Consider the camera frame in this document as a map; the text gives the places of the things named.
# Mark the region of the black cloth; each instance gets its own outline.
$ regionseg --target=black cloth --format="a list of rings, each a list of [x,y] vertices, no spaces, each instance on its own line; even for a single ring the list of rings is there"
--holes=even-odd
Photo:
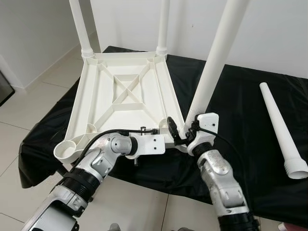
[[[105,52],[132,52],[108,47]],[[167,65],[184,119],[187,116],[205,61],[169,55]],[[249,200],[255,215],[308,227],[308,180],[287,177],[283,156],[259,88],[269,88],[291,132],[295,144],[308,161],[307,79],[226,65],[211,99],[208,112],[219,114],[218,132],[228,139],[244,159],[224,141],[215,147],[230,162],[234,176],[243,186],[247,174]],[[35,186],[62,165],[53,149],[63,140],[78,82],[60,99],[24,139],[19,151],[22,186]],[[177,149],[164,155],[141,156],[139,167],[120,158],[111,176],[161,192],[211,203],[196,160]]]

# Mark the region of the wall baseboard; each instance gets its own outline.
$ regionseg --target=wall baseboard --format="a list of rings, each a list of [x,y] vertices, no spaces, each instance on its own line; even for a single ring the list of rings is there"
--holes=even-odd
[[[96,31],[89,34],[89,38],[96,36]],[[61,58],[55,61],[50,67],[48,67],[44,72],[42,72],[38,77],[36,77],[31,83],[29,83],[24,89],[16,86],[12,86],[16,91],[21,93],[29,93],[33,88],[35,88],[39,83],[41,83],[47,76],[49,76],[54,70],[58,69],[63,62],[71,58],[76,52],[80,51],[81,57],[81,46],[80,43],[69,50]]]

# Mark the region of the tile floor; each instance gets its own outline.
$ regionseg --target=tile floor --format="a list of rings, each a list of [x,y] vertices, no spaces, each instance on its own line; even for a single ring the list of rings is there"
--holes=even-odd
[[[97,38],[91,40],[99,51]],[[29,130],[43,118],[80,76],[83,62],[76,53],[29,94],[15,94],[0,107],[0,230],[17,231],[61,178],[57,173],[37,187],[22,189],[18,148]],[[113,222],[122,231],[171,231],[183,226],[218,231],[211,205],[167,195],[108,177],[95,200],[79,219],[81,230],[108,230]],[[276,231],[277,221],[260,219],[262,231]]]

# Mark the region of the white wall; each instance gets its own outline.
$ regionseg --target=white wall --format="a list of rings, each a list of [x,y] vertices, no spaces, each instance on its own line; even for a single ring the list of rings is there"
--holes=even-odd
[[[168,53],[206,60],[226,0],[171,0]],[[160,1],[91,0],[101,49],[155,51]],[[251,0],[227,64],[307,78],[308,1]]]
[[[92,33],[89,0],[80,4]],[[0,66],[12,85],[25,88],[78,43],[68,0],[0,0]]]

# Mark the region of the black table cover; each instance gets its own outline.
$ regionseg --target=black table cover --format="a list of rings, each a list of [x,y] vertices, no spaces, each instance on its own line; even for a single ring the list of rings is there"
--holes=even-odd
[[[105,52],[132,52],[108,47]],[[187,116],[205,61],[169,55],[167,65],[184,119]],[[230,162],[243,186],[247,174],[254,214],[308,227],[308,180],[287,177],[283,156],[265,107],[259,83],[266,81],[302,156],[308,161],[307,79],[226,65],[207,112],[219,114],[218,133],[239,150],[245,166],[220,139],[215,147]],[[19,172],[24,188],[35,186],[62,165],[53,149],[63,140],[78,81],[24,139]],[[139,167],[120,158],[110,176],[161,192],[211,203],[196,160],[177,149],[164,155],[141,156]]]

